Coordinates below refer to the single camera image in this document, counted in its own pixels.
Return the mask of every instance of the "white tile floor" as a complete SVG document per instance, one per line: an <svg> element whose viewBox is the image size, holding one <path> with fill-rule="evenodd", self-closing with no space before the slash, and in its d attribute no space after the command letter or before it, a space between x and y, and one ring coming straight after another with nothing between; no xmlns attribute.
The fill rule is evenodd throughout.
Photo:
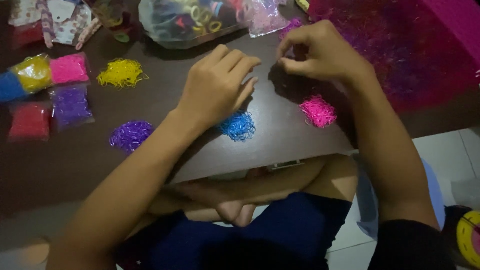
<svg viewBox="0 0 480 270"><path fill-rule="evenodd" d="M455 203L451 182L480 176L480 128L453 131L414 139L420 155L437 175L446 205ZM42 269L25 268L18 264L18 247L37 236L52 237L71 216L78 204L39 209L21 213L14 219L0 222L0 270ZM362 233L356 222L359 210L356 200L329 249L327 258L331 270L367 269L376 242Z"/></svg>

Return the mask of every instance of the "pink fuzzy object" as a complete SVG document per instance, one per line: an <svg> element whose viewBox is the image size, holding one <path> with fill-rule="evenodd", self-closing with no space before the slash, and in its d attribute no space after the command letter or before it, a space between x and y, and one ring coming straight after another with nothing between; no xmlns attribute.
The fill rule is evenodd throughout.
<svg viewBox="0 0 480 270"><path fill-rule="evenodd" d="M335 108L326 103L321 95L311 96L299 107L307 117L307 123L316 127L328 127L336 119Z"/></svg>
<svg viewBox="0 0 480 270"><path fill-rule="evenodd" d="M56 84L88 81L85 54L76 53L50 60L52 81Z"/></svg>

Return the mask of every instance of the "bag of purple rubber bands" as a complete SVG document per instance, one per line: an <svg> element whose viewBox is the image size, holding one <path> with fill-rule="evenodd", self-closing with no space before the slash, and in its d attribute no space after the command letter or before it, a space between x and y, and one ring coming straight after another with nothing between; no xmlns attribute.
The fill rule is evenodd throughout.
<svg viewBox="0 0 480 270"><path fill-rule="evenodd" d="M58 86L48 93L53 105L52 116L59 131L95 121L88 107L85 84Z"/></svg>

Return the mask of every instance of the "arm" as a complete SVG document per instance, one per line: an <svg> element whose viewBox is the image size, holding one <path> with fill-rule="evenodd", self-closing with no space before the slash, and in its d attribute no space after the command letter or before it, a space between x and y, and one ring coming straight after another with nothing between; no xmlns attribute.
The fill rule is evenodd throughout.
<svg viewBox="0 0 480 270"><path fill-rule="evenodd" d="M86 199L53 243L47 269L115 269L116 245L146 212L185 149L253 92L255 78L240 84L258 64L258 58L225 45L196 63L177 108Z"/></svg>
<svg viewBox="0 0 480 270"><path fill-rule="evenodd" d="M309 47L306 61L282 57L295 44ZM290 31L280 43L277 57L289 74L333 79L347 88L360 155L379 201L380 221L408 219L438 229L418 152L383 93L372 65L330 21Z"/></svg>

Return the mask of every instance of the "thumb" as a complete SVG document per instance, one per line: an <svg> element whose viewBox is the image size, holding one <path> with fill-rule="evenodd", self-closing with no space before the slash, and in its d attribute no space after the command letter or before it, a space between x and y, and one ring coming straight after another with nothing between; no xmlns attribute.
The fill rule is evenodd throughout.
<svg viewBox="0 0 480 270"><path fill-rule="evenodd" d="M315 60L295 61L285 57L280 58L278 63L288 74L301 75L309 78L315 78Z"/></svg>
<svg viewBox="0 0 480 270"><path fill-rule="evenodd" d="M244 84L240 85L240 94L235 103L235 108L238 110L242 103L253 93L255 88L253 86L258 82L258 77L248 79Z"/></svg>

